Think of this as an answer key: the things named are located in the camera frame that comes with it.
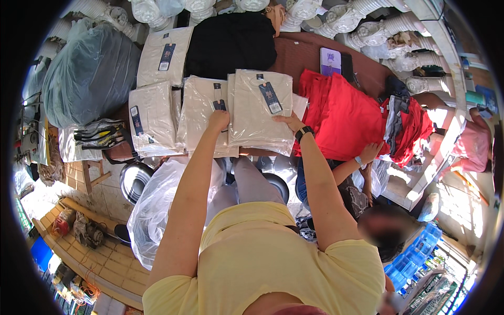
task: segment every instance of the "black watch strap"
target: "black watch strap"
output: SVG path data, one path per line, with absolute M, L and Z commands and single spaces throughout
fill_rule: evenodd
M 301 138 L 303 138 L 304 134 L 311 133 L 315 137 L 315 133 L 310 126 L 304 126 L 300 130 L 296 132 L 296 140 L 300 143 Z

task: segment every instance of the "clothing tag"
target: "clothing tag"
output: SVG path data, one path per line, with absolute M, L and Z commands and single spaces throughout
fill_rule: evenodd
M 133 120 L 133 126 L 135 127 L 135 134 L 137 136 L 144 132 L 142 128 L 142 123 L 140 122 L 140 115 L 138 114 L 138 106 L 133 106 L 130 108 L 131 118 Z
M 215 110 L 226 110 L 226 104 L 224 104 L 224 100 L 214 101 L 214 109 Z
M 159 71 L 167 71 L 170 67 L 171 57 L 173 56 L 173 51 L 175 50 L 176 44 L 166 44 L 164 45 L 163 54 L 161 55 L 161 60 L 159 62 Z
M 317 10 L 315 10 L 315 13 L 317 13 L 318 15 L 323 15 L 327 11 L 329 11 L 329 10 L 327 10 L 324 7 L 319 7 Z
M 259 90 L 263 94 L 264 100 L 270 109 L 271 114 L 279 113 L 283 110 L 282 105 L 278 101 L 277 95 L 273 90 L 270 82 L 259 85 Z

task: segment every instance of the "brown table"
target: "brown table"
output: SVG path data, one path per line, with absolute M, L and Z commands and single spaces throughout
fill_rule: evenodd
M 305 32 L 280 33 L 280 37 L 275 38 L 277 60 L 268 70 L 290 75 L 293 78 L 292 90 L 294 93 L 297 93 L 299 78 L 304 69 L 320 72 L 320 48 L 322 47 L 352 55 L 353 71 L 357 72 L 357 79 L 361 85 L 360 89 L 374 99 L 377 99 L 385 90 L 385 78 L 393 75 L 389 68 L 380 65 L 378 62 L 350 47 L 340 44 L 335 40 Z M 130 117 L 128 103 L 124 104 L 110 118 L 124 120 L 129 130 Z M 107 153 L 112 159 L 132 158 L 131 149 L 126 142 L 108 149 Z M 267 150 L 244 148 L 240 148 L 240 154 L 255 156 L 278 155 L 275 152 Z

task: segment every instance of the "wristwatch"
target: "wristwatch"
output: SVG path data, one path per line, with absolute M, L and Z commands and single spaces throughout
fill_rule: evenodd
M 296 132 L 296 140 L 298 141 L 298 143 L 301 143 L 301 138 L 303 138 L 303 136 L 307 133 L 311 133 L 315 137 L 313 129 L 310 126 L 304 126 Z
M 355 161 L 357 161 L 357 163 L 359 163 L 360 168 L 364 167 L 364 164 L 362 164 L 362 160 L 360 159 L 360 156 L 356 156 L 356 157 L 354 157 L 354 159 L 355 159 Z

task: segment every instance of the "silver watch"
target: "silver watch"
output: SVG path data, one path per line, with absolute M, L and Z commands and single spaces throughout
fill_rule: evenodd
M 364 164 L 362 164 L 362 160 L 360 159 L 360 156 L 356 156 L 356 157 L 354 157 L 354 159 L 355 159 L 355 161 L 357 161 L 357 163 L 359 163 L 360 168 L 364 167 Z

